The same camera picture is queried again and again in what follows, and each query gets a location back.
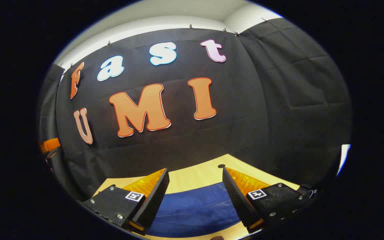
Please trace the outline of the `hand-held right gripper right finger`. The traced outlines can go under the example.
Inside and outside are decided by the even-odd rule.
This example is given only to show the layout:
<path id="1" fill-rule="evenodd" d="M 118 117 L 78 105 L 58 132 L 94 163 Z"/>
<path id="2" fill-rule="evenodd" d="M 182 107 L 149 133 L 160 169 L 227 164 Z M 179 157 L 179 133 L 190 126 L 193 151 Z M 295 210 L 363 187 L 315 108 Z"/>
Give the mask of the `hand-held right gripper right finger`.
<path id="1" fill-rule="evenodd" d="M 271 185 L 227 167 L 222 181 L 249 233 L 278 227 L 307 208 L 317 195 L 316 189 L 306 185 L 298 189 L 282 182 Z"/>

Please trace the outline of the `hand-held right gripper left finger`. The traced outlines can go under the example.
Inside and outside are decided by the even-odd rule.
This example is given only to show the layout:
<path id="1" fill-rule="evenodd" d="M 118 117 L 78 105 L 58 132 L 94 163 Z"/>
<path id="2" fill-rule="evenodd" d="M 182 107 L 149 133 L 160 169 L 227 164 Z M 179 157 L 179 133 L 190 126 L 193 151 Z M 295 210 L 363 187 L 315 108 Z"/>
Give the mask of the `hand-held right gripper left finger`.
<path id="1" fill-rule="evenodd" d="M 106 221 L 145 235 L 160 208 L 170 179 L 163 168 L 131 184 L 111 184 L 82 204 Z"/>

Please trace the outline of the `blue denim jeans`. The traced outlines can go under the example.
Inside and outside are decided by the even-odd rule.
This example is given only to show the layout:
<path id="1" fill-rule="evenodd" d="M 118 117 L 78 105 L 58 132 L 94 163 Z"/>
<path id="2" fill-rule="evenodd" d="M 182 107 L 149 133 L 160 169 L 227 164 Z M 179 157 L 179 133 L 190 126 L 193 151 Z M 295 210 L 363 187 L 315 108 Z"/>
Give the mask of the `blue denim jeans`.
<path id="1" fill-rule="evenodd" d="M 222 182 L 166 194 L 147 235 L 196 237 L 224 230 L 240 222 Z"/>

